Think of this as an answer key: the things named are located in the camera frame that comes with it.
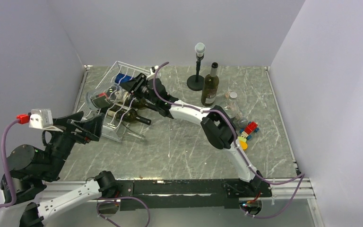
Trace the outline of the dark green wine bottle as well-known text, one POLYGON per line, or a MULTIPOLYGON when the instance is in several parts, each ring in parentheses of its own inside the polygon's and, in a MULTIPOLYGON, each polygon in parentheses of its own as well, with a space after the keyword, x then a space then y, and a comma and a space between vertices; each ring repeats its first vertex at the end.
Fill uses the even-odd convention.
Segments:
POLYGON ((123 122, 136 123, 140 122, 146 125, 151 124, 151 120, 140 116, 137 111, 133 108, 127 110, 125 107, 119 105, 114 105, 111 109, 107 111, 107 115, 114 117, 116 120, 122 119, 123 122))

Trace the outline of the olive wine bottle silver neck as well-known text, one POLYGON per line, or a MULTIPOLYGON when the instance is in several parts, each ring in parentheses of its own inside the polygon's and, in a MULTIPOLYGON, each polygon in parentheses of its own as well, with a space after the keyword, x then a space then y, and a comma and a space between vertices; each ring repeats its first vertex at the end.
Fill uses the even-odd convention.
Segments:
POLYGON ((204 78, 204 85, 201 93, 201 103, 204 106, 211 106, 216 98, 219 77, 217 76, 218 63, 213 62, 211 65, 211 71, 204 78))

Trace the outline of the blue square glass bottle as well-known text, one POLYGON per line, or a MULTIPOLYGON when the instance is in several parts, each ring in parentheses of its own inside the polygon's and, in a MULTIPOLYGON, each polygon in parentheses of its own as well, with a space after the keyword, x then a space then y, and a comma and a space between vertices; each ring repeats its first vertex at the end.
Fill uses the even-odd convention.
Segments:
POLYGON ((116 83, 116 84, 120 84, 120 83, 128 82, 128 81, 130 81, 132 78, 133 78, 132 76, 129 76, 129 75, 126 75, 126 74, 123 74, 123 73, 119 73, 119 74, 115 77, 114 83, 116 83))

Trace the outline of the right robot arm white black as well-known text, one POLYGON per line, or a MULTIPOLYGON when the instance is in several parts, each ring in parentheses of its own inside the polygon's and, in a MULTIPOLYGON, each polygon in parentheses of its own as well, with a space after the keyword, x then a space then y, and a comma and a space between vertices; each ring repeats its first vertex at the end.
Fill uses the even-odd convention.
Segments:
POLYGON ((146 99, 151 102, 163 117, 199 125, 209 143, 216 149, 224 151, 228 156, 239 179, 243 181, 243 193, 254 196, 260 191, 262 176, 244 153, 232 120, 220 106, 204 108, 190 105, 171 96, 159 78, 149 79, 143 73, 120 82, 120 87, 136 99, 146 99))

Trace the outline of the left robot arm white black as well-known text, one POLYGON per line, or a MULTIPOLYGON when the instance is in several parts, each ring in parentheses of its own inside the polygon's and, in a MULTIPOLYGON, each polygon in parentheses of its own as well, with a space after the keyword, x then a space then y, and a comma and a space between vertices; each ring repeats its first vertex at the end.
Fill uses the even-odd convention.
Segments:
POLYGON ((48 182, 59 180, 59 174, 75 144, 99 141, 105 114, 84 120, 84 112, 53 118, 50 109, 33 109, 18 115, 15 123, 28 123, 51 135, 42 137, 44 148, 29 144, 6 154, 6 137, 1 139, 4 175, 0 183, 0 227, 42 227, 49 218, 70 210, 88 200, 112 198, 117 193, 116 180, 109 171, 102 171, 80 188, 60 197, 35 202, 48 182))

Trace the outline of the wine bottle with cream label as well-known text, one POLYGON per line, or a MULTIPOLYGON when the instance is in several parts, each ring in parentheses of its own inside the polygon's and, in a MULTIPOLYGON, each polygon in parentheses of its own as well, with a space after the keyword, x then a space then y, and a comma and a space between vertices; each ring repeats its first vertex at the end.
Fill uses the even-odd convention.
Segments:
POLYGON ((135 109, 148 108, 157 111, 156 106, 147 102, 145 98, 138 99, 124 90, 113 91, 113 89, 110 88, 108 90, 108 95, 111 95, 111 98, 114 98, 115 104, 119 106, 127 107, 131 105, 131 107, 135 109))

